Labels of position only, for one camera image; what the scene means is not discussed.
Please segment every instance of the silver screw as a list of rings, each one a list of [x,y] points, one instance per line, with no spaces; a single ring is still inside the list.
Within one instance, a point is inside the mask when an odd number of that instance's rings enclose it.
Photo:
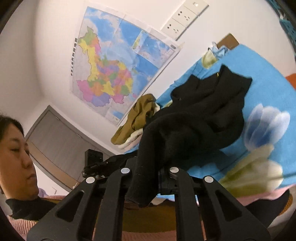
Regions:
[[[124,167],[123,169],[120,170],[122,174],[127,174],[130,172],[130,169],[127,167]]]
[[[212,183],[214,181],[214,179],[211,176],[207,176],[207,177],[205,177],[205,181],[207,183]]]
[[[94,177],[88,177],[87,179],[86,179],[86,182],[87,183],[93,183],[95,181],[95,178]]]
[[[179,168],[177,168],[177,167],[170,168],[170,172],[172,172],[172,173],[177,173],[178,171],[179,171]]]

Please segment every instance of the map of china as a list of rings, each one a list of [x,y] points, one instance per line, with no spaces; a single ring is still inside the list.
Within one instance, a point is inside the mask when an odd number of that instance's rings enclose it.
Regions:
[[[123,104],[123,97],[131,93],[133,79],[123,62],[100,57],[101,46],[98,36],[87,27],[87,33],[78,39],[83,54],[88,55],[91,74],[87,80],[78,80],[77,84],[83,93],[83,99],[94,106],[105,106],[112,98]]]

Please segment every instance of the map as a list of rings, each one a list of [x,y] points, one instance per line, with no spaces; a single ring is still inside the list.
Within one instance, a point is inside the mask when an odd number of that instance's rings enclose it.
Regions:
[[[125,18],[87,7],[75,50],[73,93],[118,125],[177,50]]]

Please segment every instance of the black pants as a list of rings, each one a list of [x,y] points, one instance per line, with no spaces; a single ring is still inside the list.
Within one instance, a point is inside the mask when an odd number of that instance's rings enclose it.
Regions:
[[[290,192],[287,190],[275,200],[257,200],[246,208],[267,228],[272,221],[282,212],[289,199]]]

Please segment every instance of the dark hair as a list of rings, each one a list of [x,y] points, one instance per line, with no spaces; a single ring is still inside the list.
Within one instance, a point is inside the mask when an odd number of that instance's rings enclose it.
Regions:
[[[0,114],[0,141],[2,140],[4,133],[7,129],[7,127],[9,126],[9,124],[15,125],[20,130],[22,135],[24,136],[24,129],[22,128],[22,125],[20,124],[20,122],[18,122],[17,120],[15,120],[9,116],[5,116],[5,115]]]

